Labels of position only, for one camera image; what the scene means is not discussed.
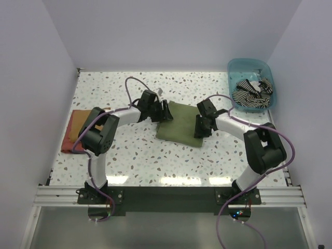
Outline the olive green tank top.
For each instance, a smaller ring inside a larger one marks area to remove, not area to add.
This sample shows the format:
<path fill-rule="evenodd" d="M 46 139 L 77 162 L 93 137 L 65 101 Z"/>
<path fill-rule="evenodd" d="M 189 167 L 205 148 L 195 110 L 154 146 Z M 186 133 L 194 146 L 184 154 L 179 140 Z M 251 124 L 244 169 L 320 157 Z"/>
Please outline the olive green tank top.
<path fill-rule="evenodd" d="M 194 137 L 198 108 L 173 101 L 170 101 L 168 106 L 173 120 L 163 121 L 157 125 L 156 138 L 201 148 L 203 139 Z"/>

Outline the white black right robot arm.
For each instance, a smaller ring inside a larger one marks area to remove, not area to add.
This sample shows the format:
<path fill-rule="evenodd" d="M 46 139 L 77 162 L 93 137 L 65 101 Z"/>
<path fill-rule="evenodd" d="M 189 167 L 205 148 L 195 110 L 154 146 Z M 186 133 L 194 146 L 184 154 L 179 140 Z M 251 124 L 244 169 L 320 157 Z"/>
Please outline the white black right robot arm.
<path fill-rule="evenodd" d="M 201 101 L 197 108 L 195 138 L 206 138 L 213 131 L 223 131 L 244 142 L 248 166 L 232 182 L 230 194 L 235 203 L 242 204 L 250 197 L 249 191 L 256 187 L 258 179 L 286 160 L 282 141 L 269 122 L 251 124 L 231 117 L 227 110 L 217 110 L 211 100 Z"/>

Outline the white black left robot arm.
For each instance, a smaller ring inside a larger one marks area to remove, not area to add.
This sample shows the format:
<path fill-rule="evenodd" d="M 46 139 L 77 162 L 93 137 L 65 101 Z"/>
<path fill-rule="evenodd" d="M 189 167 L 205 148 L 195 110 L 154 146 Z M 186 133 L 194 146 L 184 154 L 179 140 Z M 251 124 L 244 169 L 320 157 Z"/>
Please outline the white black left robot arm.
<path fill-rule="evenodd" d="M 95 107 L 90 112 L 72 151 L 88 156 L 88 178 L 84 189 L 95 203 L 111 199 L 107 191 L 106 154 L 112 146 L 117 129 L 148 118 L 151 122 L 173 120 L 167 100 L 160 99 L 151 90 L 143 91 L 136 103 L 131 103 L 128 107 L 109 111 Z"/>

